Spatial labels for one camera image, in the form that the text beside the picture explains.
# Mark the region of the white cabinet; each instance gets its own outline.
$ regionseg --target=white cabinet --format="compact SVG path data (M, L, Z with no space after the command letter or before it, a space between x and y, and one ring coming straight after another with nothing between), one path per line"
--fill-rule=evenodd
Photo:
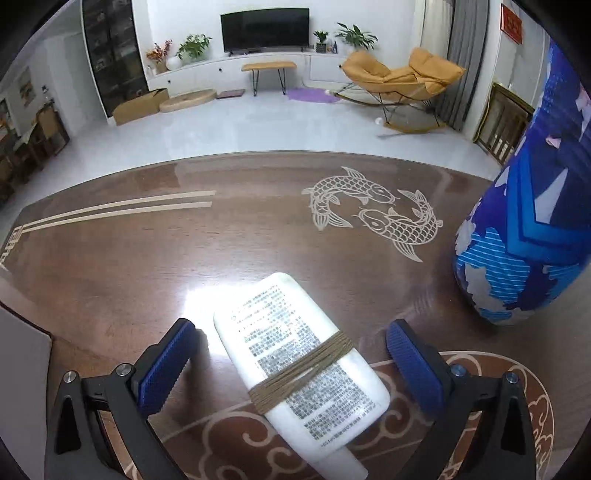
M223 90L246 89L252 92L251 72L243 72L245 63L289 60L296 64L295 69L285 69L287 88L302 87L307 80L318 82L348 83L347 77L340 71L339 65L344 57L331 54L304 53L259 53L205 60L184 66L172 72L156 75L148 79L150 90L168 89L170 96L182 93L214 88ZM259 88L281 89L275 70L264 70L259 75Z
M330 53L310 56L310 80L315 82L349 83L350 80L341 69L341 65L345 60L345 57L331 55Z

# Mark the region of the fish pattern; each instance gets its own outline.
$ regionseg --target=fish pattern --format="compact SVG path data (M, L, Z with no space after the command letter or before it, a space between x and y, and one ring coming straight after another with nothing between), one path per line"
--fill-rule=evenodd
M415 193L406 190L399 190L399 192L418 206L418 209L413 208L413 213L418 220L400 215L392 207L388 213L374 209L361 209L356 216L372 232L390 239L405 257L415 262L422 262L423 260L415 253L414 247L433 240L438 229L443 226L443 220L437 220L433 207L419 190Z
M303 195L310 195L310 210L312 220L318 230L322 231L327 225L353 228L347 220L341 218L330 209L330 204L340 205L337 194L357 198L363 205L370 200L378 203L394 204L396 197L380 184L370 181L363 174L352 168L343 167L347 175L327 177L316 185L302 190Z

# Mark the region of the brown string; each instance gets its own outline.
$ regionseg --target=brown string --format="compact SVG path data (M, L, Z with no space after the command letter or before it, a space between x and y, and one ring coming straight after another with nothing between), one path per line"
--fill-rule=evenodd
M329 367L353 349L353 342L338 331L280 372L252 387L248 394L261 415L279 405L293 392L303 388L322 370ZM308 373L298 378L303 372Z

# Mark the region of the cardboard box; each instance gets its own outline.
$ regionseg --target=cardboard box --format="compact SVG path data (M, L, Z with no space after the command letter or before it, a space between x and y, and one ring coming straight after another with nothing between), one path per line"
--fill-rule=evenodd
M168 90L162 88L122 103L113 110L115 123L123 125L138 118L158 113L160 104L165 100L168 100Z

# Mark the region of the blue vase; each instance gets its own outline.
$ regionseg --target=blue vase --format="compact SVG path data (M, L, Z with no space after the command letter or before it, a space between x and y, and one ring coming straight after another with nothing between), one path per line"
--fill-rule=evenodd
M553 42L549 55L540 107L457 232L456 280L495 324L549 304L591 254L591 102Z

